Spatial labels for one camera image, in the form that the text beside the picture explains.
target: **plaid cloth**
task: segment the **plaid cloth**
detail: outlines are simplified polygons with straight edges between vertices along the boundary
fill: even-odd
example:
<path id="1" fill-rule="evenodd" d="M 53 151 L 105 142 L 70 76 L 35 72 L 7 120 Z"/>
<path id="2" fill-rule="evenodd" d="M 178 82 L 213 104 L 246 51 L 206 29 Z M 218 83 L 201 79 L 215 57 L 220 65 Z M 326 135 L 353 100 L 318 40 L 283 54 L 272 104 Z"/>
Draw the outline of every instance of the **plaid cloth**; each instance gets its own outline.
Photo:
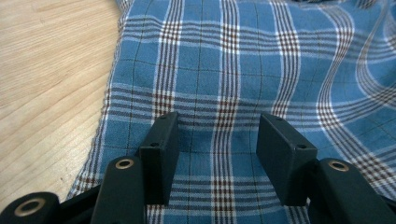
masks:
<path id="1" fill-rule="evenodd" d="M 149 206 L 149 223 L 308 223 L 306 206 L 280 205 L 255 155 L 261 112 L 396 199 L 396 1 L 118 3 L 103 116 L 69 197 L 177 111 L 170 204 Z"/>

